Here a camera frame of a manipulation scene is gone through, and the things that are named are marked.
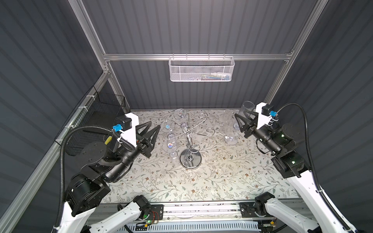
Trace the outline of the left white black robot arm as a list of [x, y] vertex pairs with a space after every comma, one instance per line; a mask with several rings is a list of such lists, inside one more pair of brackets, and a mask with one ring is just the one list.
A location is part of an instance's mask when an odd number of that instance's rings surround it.
[[[72, 207], [72, 215], [97, 207], [110, 192], [109, 183], [121, 179], [140, 155], [151, 157], [160, 126], [151, 129], [150, 121], [135, 128], [135, 144], [131, 144], [122, 134], [131, 129], [130, 124], [118, 124], [109, 129], [99, 125], [86, 125], [70, 130], [62, 140], [60, 148], [60, 194], [56, 223], [52, 232], [62, 228], [64, 204]], [[105, 142], [92, 142], [78, 156], [81, 171], [71, 179], [65, 188], [65, 153], [70, 138], [78, 131], [98, 129], [108, 135], [111, 149]]]

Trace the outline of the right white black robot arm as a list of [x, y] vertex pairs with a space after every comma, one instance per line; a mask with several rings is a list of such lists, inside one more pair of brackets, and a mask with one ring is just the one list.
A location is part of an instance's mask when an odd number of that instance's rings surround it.
[[305, 132], [308, 161], [295, 150], [298, 133], [290, 127], [276, 130], [270, 125], [277, 120], [274, 111], [248, 111], [235, 114], [240, 132], [254, 136], [271, 153], [272, 163], [282, 177], [301, 196], [314, 219], [307, 218], [284, 205], [269, 192], [255, 198], [254, 210], [259, 217], [273, 216], [297, 233], [357, 233], [359, 230], [347, 220], [321, 187], [309, 148], [309, 135]]

